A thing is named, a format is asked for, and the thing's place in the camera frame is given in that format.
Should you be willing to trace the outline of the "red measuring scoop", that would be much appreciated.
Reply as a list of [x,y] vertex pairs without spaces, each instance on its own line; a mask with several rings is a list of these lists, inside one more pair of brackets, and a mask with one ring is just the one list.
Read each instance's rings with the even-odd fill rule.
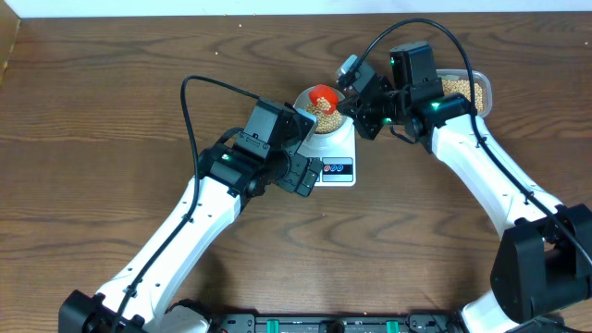
[[335,91],[326,85],[316,85],[308,92],[310,102],[325,115],[332,115],[337,111],[339,97]]

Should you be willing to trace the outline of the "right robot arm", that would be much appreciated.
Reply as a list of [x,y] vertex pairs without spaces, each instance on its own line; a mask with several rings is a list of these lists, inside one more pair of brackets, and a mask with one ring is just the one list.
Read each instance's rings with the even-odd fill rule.
[[461,312],[470,332],[537,329],[540,317],[591,296],[591,212],[565,206],[538,187],[490,135],[475,99],[445,93],[428,43],[394,47],[393,75],[381,77],[349,57],[338,70],[339,103],[358,133],[374,139],[402,125],[405,140],[420,143],[446,164],[486,211],[500,244],[491,289]]

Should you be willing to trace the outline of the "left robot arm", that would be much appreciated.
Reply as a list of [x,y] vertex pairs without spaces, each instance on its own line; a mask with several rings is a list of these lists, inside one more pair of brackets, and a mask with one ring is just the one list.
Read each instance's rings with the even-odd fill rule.
[[206,332],[210,322],[172,305],[179,287],[213,240],[269,184],[310,195],[322,162],[295,148],[271,150],[217,143],[202,151],[198,171],[169,217],[138,254],[93,296],[73,291],[61,305],[61,332]]

